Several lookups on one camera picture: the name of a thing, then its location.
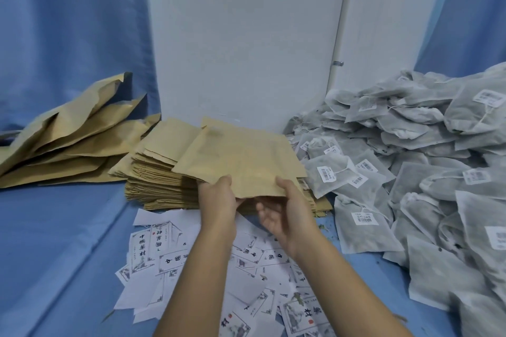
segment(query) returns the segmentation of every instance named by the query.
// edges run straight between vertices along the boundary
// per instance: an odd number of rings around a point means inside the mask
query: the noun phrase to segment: blue tablecloth
[[[122,183],[0,191],[0,335],[151,335],[158,320],[132,324],[132,310],[110,314],[123,289],[114,272],[125,264],[136,209]],[[317,221],[340,248],[332,214]],[[381,254],[346,258],[416,337],[460,335],[458,317],[408,298],[409,275],[396,264]]]

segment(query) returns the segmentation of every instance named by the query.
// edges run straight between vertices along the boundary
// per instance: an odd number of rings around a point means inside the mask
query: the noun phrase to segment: forearm
[[[296,262],[337,335],[412,336],[321,233],[304,244]]]
[[[201,230],[153,336],[218,336],[231,248],[220,229]]]

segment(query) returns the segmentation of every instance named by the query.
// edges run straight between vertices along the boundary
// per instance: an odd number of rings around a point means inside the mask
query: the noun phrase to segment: white panel
[[[323,100],[342,0],[149,0],[163,117],[281,131]]]
[[[345,0],[329,86],[358,91],[413,69],[435,0]]]

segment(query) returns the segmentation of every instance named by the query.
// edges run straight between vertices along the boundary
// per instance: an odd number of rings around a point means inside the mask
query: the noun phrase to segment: blue curtain
[[[160,112],[147,0],[0,0],[0,131],[124,71],[118,98],[147,93]]]
[[[506,0],[445,0],[415,70],[462,77],[506,61]]]

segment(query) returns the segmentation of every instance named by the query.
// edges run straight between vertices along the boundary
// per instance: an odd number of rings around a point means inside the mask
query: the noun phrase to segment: hand
[[[230,186],[231,175],[220,177],[216,184],[198,185],[198,206],[201,229],[223,232],[231,241],[235,238],[235,211],[244,199],[236,199]]]
[[[285,190],[286,203],[280,204],[272,198],[258,197],[256,211],[260,223],[274,234],[286,253],[297,260],[301,247],[320,234],[320,230],[311,214],[309,202],[293,181],[277,176],[276,184]]]

